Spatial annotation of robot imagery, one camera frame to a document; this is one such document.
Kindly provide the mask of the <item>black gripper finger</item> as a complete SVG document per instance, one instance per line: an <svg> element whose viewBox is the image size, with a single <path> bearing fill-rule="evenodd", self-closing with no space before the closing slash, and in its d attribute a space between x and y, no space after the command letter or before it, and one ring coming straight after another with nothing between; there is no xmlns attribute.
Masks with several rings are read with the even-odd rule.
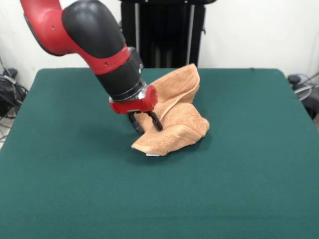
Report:
<svg viewBox="0 0 319 239"><path fill-rule="evenodd" d="M139 121L135 118L135 114L134 113L129 113L128 114L128 118L132 124L132 126L134 127L135 131L137 133L143 133L144 129L143 127L140 125Z"/></svg>
<svg viewBox="0 0 319 239"><path fill-rule="evenodd" d="M157 117L157 115L155 114L155 112L153 111L148 111L147 115L149 117L152 118L152 122L154 127L156 128L157 131L162 131L163 130L163 126L162 123L160 122L159 118Z"/></svg>

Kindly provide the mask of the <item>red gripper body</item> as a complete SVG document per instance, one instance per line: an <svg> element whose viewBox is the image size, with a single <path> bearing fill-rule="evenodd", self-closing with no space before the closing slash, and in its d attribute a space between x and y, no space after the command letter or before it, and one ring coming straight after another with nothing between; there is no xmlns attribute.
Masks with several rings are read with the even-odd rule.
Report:
<svg viewBox="0 0 319 239"><path fill-rule="evenodd" d="M109 97L109 104L117 114L128 114L131 112L153 111L158 103L158 93L153 85L146 85L133 98L125 101L116 102Z"/></svg>

